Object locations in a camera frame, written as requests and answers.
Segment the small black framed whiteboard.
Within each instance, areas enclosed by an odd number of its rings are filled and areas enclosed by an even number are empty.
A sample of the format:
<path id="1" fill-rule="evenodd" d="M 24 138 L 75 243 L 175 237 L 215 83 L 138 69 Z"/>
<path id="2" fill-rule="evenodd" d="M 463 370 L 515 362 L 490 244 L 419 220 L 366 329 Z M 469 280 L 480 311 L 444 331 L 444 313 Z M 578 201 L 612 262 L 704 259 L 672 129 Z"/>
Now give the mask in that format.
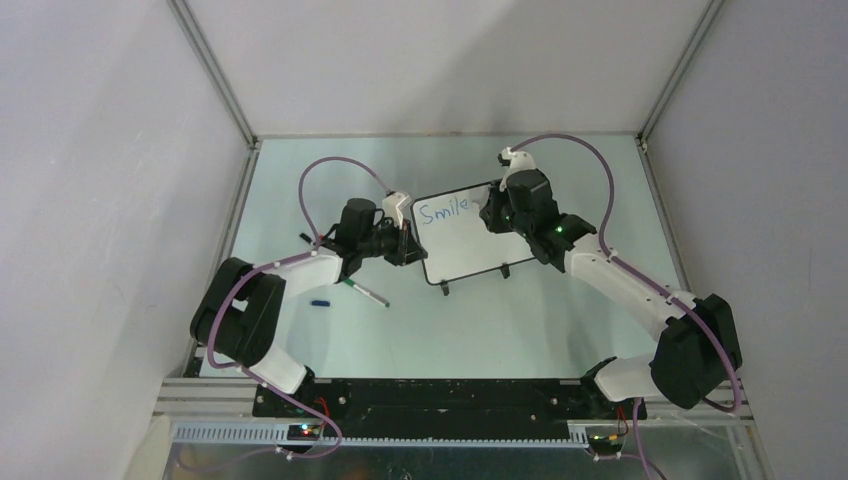
<path id="1" fill-rule="evenodd" d="M 500 270 L 533 259 L 527 243 L 517 234 L 489 232 L 479 217 L 488 183 L 455 189 L 411 204 L 418 243 L 427 253 L 423 260 L 427 284 L 439 286 Z"/>

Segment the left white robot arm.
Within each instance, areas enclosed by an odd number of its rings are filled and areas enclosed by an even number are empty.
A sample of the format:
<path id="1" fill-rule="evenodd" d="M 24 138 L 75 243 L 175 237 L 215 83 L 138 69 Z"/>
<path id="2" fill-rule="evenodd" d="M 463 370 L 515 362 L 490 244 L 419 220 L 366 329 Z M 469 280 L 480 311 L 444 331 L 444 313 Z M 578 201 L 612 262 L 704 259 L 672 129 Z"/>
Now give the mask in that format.
<path id="1" fill-rule="evenodd" d="M 403 267 L 426 258 L 415 240 L 404 209 L 411 198 L 389 193 L 380 205 L 353 198 L 339 221 L 316 239 L 307 252 L 255 266 L 236 257 L 217 269 L 196 310 L 189 332 L 205 346 L 208 362 L 218 368 L 240 367 L 267 388 L 276 388 L 277 402 L 292 416 L 304 416 L 316 403 L 307 383 L 314 373 L 276 344 L 274 337 L 285 301 L 348 280 L 364 260 L 381 258 Z"/>

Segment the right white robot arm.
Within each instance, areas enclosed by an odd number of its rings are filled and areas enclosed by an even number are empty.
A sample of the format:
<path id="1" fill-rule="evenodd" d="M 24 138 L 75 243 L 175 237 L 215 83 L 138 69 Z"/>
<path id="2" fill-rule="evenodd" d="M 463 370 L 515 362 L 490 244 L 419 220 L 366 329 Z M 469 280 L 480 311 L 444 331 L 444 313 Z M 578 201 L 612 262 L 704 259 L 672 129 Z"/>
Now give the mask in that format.
<path id="1" fill-rule="evenodd" d="M 622 401 L 664 398 L 691 409 L 728 381 L 741 404 L 741 351 L 732 309 L 716 294 L 705 298 L 652 280 L 616 255 L 580 216 L 560 212 L 548 178 L 538 169 L 487 186 L 480 218 L 494 234 L 515 233 L 544 265 L 592 286 L 624 308 L 656 343 L 652 354 L 604 360 L 582 381 L 585 411 L 606 418 Z"/>

